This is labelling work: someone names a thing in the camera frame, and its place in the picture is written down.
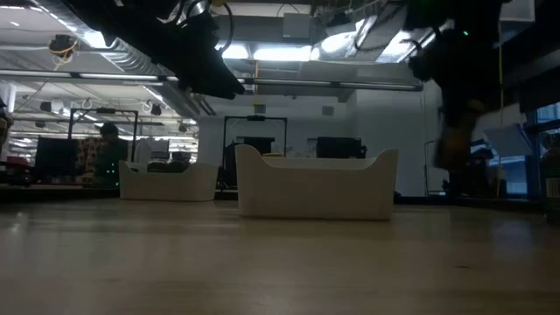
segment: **ceiling duct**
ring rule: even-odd
[[[66,23],[66,28],[72,31],[79,39],[88,42],[88,37],[97,31],[92,30],[85,25],[76,15],[68,9],[60,0],[32,0],[41,9],[46,9],[48,13],[59,22]],[[118,54],[103,54],[103,57],[110,61],[113,65],[119,67],[127,74],[153,74],[166,75],[162,68],[154,65],[151,60],[139,52],[136,48],[128,45],[119,38],[111,47],[118,51]],[[187,118],[195,118],[200,115],[200,110],[196,104],[189,100],[185,94],[177,88],[176,83],[166,82],[159,87],[145,87],[153,95],[161,95],[167,100],[167,105],[171,107],[177,114]]]

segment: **fluorescent light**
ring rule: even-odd
[[[194,140],[191,136],[136,136],[136,140],[138,139],[147,139],[149,137],[153,137],[156,140]],[[119,136],[122,140],[132,140],[132,136]]]
[[[15,6],[15,5],[0,5],[0,9],[25,10],[24,7],[19,7],[19,6]]]
[[[160,102],[164,101],[164,97],[160,94],[157,94],[156,92],[152,91],[151,89],[142,86],[143,89],[145,89],[146,91],[148,91],[148,93],[150,93],[153,97],[155,97],[157,100],[159,100]]]
[[[110,79],[110,80],[137,80],[152,81],[157,80],[156,75],[138,75],[138,74],[111,74],[111,73],[81,73],[80,77],[84,79]]]
[[[312,47],[310,45],[303,47],[278,46],[258,49],[254,58],[269,61],[309,61],[311,53]]]
[[[432,41],[434,41],[434,39],[436,39],[435,32],[433,32],[425,41],[423,41],[420,46],[422,46],[422,48],[426,48]]]
[[[221,55],[224,59],[247,59],[249,57],[249,52],[247,47],[241,44],[233,44]]]
[[[92,116],[90,116],[90,115],[84,115],[84,117],[86,117],[87,119],[89,119],[89,120],[91,120],[91,121],[97,122],[97,118],[92,117]]]
[[[27,144],[25,144],[25,143],[10,141],[10,144],[16,145],[16,146],[21,147],[21,148],[27,148]]]
[[[105,38],[100,31],[87,31],[84,34],[84,40],[93,48],[110,48],[105,45]]]
[[[47,72],[47,71],[25,71],[25,70],[0,70],[0,75],[30,76],[41,78],[71,78],[70,73]]]

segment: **ceiling beam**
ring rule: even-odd
[[[14,122],[44,122],[44,123],[70,123],[68,119],[56,119],[56,118],[14,118]],[[76,123],[86,123],[86,124],[94,124],[94,123],[113,123],[118,125],[133,125],[134,122],[132,121],[89,121],[89,120],[81,120]],[[139,126],[165,126],[162,122],[138,122]]]

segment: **ceiling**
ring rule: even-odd
[[[283,0],[259,0],[259,3],[244,0],[229,1],[236,22],[234,44],[246,47],[247,57],[255,57],[259,47],[271,45],[296,48],[309,45],[310,51],[317,48],[320,54],[318,57],[315,56],[314,61],[225,59],[226,64],[237,77],[245,78],[417,83],[406,65],[396,64],[410,53],[411,48],[409,44],[402,44],[400,41],[405,38],[424,39],[428,32],[400,31],[406,14],[406,10],[399,10],[402,6],[401,2],[383,0],[377,2],[375,6],[364,6],[370,1],[293,0],[290,3],[284,3]],[[30,3],[31,1],[28,0],[0,0],[0,68],[52,71],[56,67],[58,71],[63,72],[123,74],[123,70],[110,62],[107,55],[102,55],[99,50],[96,51],[99,46],[94,45],[94,41],[98,38],[84,40],[82,37],[77,47],[78,52],[74,54],[72,61],[57,66],[58,61],[53,59],[53,55],[46,49],[47,43],[56,34],[74,36],[75,30],[59,16],[41,10],[37,6],[18,7],[19,4]],[[311,30],[313,38],[307,42],[282,36],[284,13],[292,13],[296,10],[291,7],[291,4],[300,13],[312,14],[315,17],[312,20]],[[379,46],[377,49],[369,52],[352,52],[353,48],[351,48],[343,54],[338,52],[329,54],[323,49],[323,39],[326,38],[326,18],[333,12],[348,9],[352,9],[352,13],[349,13],[352,18],[351,24],[362,20],[366,21],[364,23],[369,23],[364,19],[369,15],[376,21],[384,21],[365,37],[362,44],[363,47]],[[216,23],[220,26],[218,34],[224,39],[228,34],[228,18],[222,15],[225,13],[222,8],[213,8],[213,13]],[[355,32],[348,36],[353,39]],[[162,74],[172,75],[168,70],[159,70]],[[185,101],[179,106],[188,110],[180,111],[178,114],[177,103],[181,103],[185,98],[191,100],[189,95],[181,95],[183,99],[179,97],[179,101],[169,100],[166,95],[162,100],[161,93],[154,93],[153,88],[142,85],[125,85],[122,82],[118,84],[100,84],[91,81],[57,82],[37,80],[37,78],[3,79],[17,87],[15,105],[17,111],[14,116],[20,121],[16,121],[14,130],[19,131],[66,132],[68,124],[55,121],[67,119],[67,116],[63,113],[41,112],[40,103],[47,101],[62,101],[67,109],[88,107],[88,101],[91,101],[93,109],[111,107],[137,110],[140,114],[140,122],[146,123],[138,131],[143,135],[196,137],[198,128],[195,125],[189,124],[186,133],[179,132],[181,119],[184,119],[183,123],[194,123],[181,116],[196,120],[208,115],[199,103],[195,105],[190,103],[187,106]],[[248,90],[246,95],[238,96],[232,101],[212,97],[207,97],[206,101],[218,116],[250,115],[254,113],[253,104],[261,103],[267,105],[267,115],[340,119],[345,113],[345,102],[353,92],[352,89],[327,87],[246,86],[246,88]],[[25,99],[38,90],[39,93],[33,101]],[[163,104],[161,116],[149,113],[152,103]],[[324,106],[332,107],[333,115],[324,116]],[[49,123],[45,128],[37,128],[33,119],[46,119]],[[130,117],[97,117],[97,119],[123,122],[128,121]],[[130,124],[120,127],[124,134],[132,132]],[[75,132],[96,134],[97,129],[90,122],[78,124]]]

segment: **cable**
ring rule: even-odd
[[[186,19],[189,19],[189,18],[191,17],[191,11],[194,9],[194,7],[195,7],[197,4],[199,4],[199,3],[203,2],[203,1],[205,1],[205,0],[194,0],[194,1],[192,1],[192,3],[189,5],[189,8],[186,9]],[[212,5],[212,0],[207,0],[207,4],[206,4],[206,6],[204,7],[204,12],[210,10],[210,6],[211,6],[211,5]]]
[[[54,67],[54,71],[59,70],[60,66],[62,66],[61,64],[57,64]],[[13,113],[16,114],[20,109],[22,109],[23,107],[27,106],[29,103],[33,102],[33,100],[35,100],[35,98],[39,95],[39,93],[41,93],[41,91],[43,90],[43,88],[45,87],[46,83],[49,82],[51,78],[48,78],[45,80],[45,82],[43,82],[43,84],[41,84],[40,87],[38,87],[37,91],[35,91],[35,93],[33,93],[23,104],[21,104],[18,108],[16,108]]]
[[[178,5],[177,15],[171,21],[173,24],[176,24],[179,21],[179,19],[181,18],[181,15],[183,15],[183,9],[185,8],[185,2],[186,2],[186,0],[181,0],[181,3]]]
[[[234,31],[235,31],[234,14],[229,8],[229,5],[225,2],[224,2],[224,8],[226,8],[227,14],[229,15],[229,37],[227,37],[226,44],[222,48],[220,48],[219,50],[220,54],[223,54],[229,48],[231,43],[234,41]]]
[[[206,0],[194,0],[188,7],[188,9],[186,9],[186,18],[183,20],[183,22],[178,24],[179,28],[182,28],[183,26],[187,25],[189,23],[189,18],[191,18],[191,12],[193,11],[194,7]],[[209,11],[210,10],[210,6],[212,5],[212,0],[207,0],[207,5],[204,7],[204,12]]]
[[[291,3],[283,3],[282,5],[280,5],[280,8],[278,8],[278,12],[276,13],[276,17],[279,17],[279,16],[280,16],[280,11],[282,10],[282,8],[283,8],[286,4],[288,4],[290,7],[294,8],[294,10],[295,10],[297,13],[301,14],[301,12],[298,10],[298,8],[296,8],[295,5],[293,5],[293,4],[291,4]]]
[[[404,3],[402,3],[402,4],[400,4],[396,9],[394,9],[391,13],[389,13],[386,17],[384,17],[383,19],[380,19],[380,20],[375,21],[375,23],[374,23],[373,25],[371,25],[371,27],[367,30],[366,36],[364,37],[364,41],[365,41],[365,39],[369,36],[369,34],[371,33],[371,31],[373,31],[374,29],[376,29],[376,28],[378,28],[378,27],[380,27],[380,26],[385,25],[388,21],[390,21],[390,20],[391,20],[392,18],[394,18],[398,13],[400,13],[401,10],[402,10],[403,8],[405,8],[405,7],[406,7],[406,5],[405,5]],[[386,43],[386,44],[375,45],[375,46],[371,46],[371,47],[367,47],[367,48],[364,48],[364,47],[361,47],[361,45],[358,45],[358,37],[360,36],[361,31],[363,30],[363,28],[365,27],[365,25],[366,25],[366,22],[364,22],[364,23],[361,25],[360,29],[358,30],[358,32],[356,33],[356,35],[355,35],[354,38],[353,38],[353,47],[354,47],[358,52],[372,52],[372,51],[375,51],[375,50],[381,50],[381,49],[386,48],[386,47],[390,44],[390,41],[389,41],[389,42]]]

